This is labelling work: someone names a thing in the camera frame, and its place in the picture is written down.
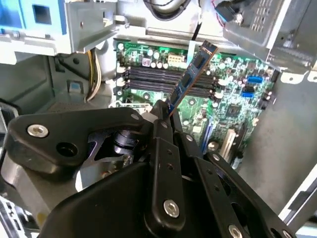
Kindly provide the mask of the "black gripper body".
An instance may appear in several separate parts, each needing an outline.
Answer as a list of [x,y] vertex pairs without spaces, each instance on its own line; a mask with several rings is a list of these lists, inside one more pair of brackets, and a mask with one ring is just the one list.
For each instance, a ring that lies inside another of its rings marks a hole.
[[135,163],[59,203],[43,238],[215,238],[203,188],[179,164]]

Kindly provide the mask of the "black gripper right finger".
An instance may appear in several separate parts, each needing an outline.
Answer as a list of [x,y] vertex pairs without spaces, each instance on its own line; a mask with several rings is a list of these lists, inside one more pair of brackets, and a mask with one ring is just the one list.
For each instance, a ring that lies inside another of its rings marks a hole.
[[203,155],[182,130],[178,112],[170,117],[180,146],[182,170],[203,188],[217,238],[294,238],[296,235],[218,154]]

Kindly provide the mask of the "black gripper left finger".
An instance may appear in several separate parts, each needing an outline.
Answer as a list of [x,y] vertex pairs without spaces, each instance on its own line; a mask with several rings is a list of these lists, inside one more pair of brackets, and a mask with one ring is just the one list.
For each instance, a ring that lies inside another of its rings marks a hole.
[[23,115],[6,134],[6,183],[42,231],[180,231],[179,148],[167,103]]

